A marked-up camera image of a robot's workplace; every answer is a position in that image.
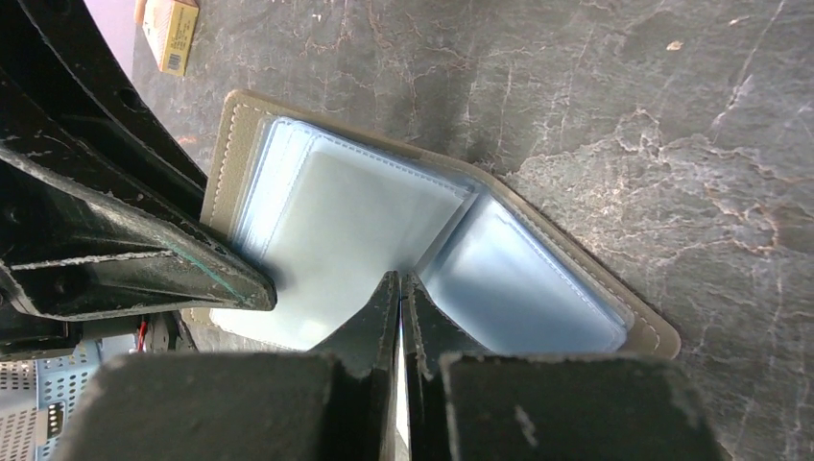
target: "cardboard box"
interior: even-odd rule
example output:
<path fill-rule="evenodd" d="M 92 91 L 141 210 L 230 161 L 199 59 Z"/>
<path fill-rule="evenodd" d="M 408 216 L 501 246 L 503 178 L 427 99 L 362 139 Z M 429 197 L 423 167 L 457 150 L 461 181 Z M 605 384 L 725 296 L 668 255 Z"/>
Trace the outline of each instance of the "cardboard box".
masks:
<path fill-rule="evenodd" d="M 198 20 L 195 0 L 138 0 L 135 23 L 141 25 L 158 70 L 183 75 Z"/>

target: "stone countertop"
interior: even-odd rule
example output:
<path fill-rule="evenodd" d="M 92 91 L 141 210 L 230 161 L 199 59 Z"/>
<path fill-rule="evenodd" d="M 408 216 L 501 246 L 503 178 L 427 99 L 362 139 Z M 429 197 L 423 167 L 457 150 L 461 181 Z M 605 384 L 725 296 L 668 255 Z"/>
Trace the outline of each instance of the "stone countertop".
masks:
<path fill-rule="evenodd" d="M 204 170 L 234 88 L 488 169 L 676 326 L 736 458 L 814 457 L 814 3 L 201 3 L 134 80 Z"/>

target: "beige card holder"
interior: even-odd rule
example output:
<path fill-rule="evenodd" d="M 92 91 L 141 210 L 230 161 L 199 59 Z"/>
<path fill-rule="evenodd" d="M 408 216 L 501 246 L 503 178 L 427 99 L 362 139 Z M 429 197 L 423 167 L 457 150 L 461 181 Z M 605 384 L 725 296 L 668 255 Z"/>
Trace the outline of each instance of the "beige card holder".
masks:
<path fill-rule="evenodd" d="M 229 238 L 235 232 L 238 213 L 245 201 L 246 183 L 252 174 L 252 156 L 257 151 L 255 144 L 258 142 L 258 126 L 263 121 L 277 117 L 300 120 L 350 141 L 441 171 L 465 174 L 482 182 L 569 271 L 580 277 L 619 313 L 628 330 L 627 341 L 620 349 L 622 352 L 646 353 L 665 358 L 678 354 L 681 338 L 674 328 L 494 176 L 461 160 L 358 130 L 323 115 L 292 108 L 247 90 L 232 91 L 226 99 L 203 201 L 201 221 L 222 236 Z M 185 309 L 182 314 L 186 322 L 214 326 L 209 317 L 209 309 Z"/>

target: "metal frame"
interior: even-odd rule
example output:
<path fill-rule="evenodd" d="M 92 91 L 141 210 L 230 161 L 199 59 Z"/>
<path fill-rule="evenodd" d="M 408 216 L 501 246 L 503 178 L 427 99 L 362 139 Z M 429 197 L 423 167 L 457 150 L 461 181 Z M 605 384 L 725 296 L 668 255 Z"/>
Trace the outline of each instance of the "metal frame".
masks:
<path fill-rule="evenodd" d="M 64 353 L 94 319 L 274 308 L 272 283 L 197 223 L 204 174 L 84 3 L 2 2 L 0 26 L 0 332 L 16 328 L 0 360 Z"/>

